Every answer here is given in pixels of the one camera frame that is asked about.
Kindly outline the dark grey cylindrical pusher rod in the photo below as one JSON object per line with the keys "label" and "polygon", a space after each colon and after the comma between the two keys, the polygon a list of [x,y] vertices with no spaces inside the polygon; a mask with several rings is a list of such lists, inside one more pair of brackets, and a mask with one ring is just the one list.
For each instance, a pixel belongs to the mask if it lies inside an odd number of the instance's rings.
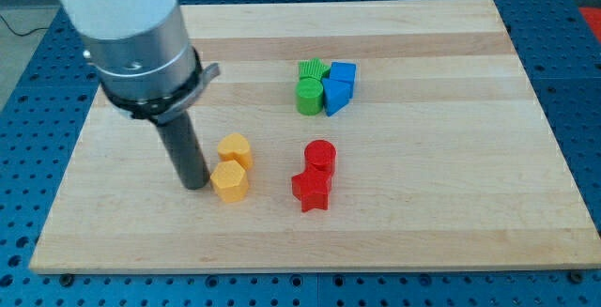
{"label": "dark grey cylindrical pusher rod", "polygon": [[182,185],[188,190],[205,187],[209,170],[187,112],[156,126]]}

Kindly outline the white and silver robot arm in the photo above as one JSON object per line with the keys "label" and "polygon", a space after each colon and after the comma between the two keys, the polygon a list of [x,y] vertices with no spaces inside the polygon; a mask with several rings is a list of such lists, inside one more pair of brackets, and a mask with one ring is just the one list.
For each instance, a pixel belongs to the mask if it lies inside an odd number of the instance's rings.
{"label": "white and silver robot arm", "polygon": [[107,99],[158,131],[182,185],[200,189],[209,170],[188,109],[220,69],[204,67],[178,0],[60,0],[100,76]]}

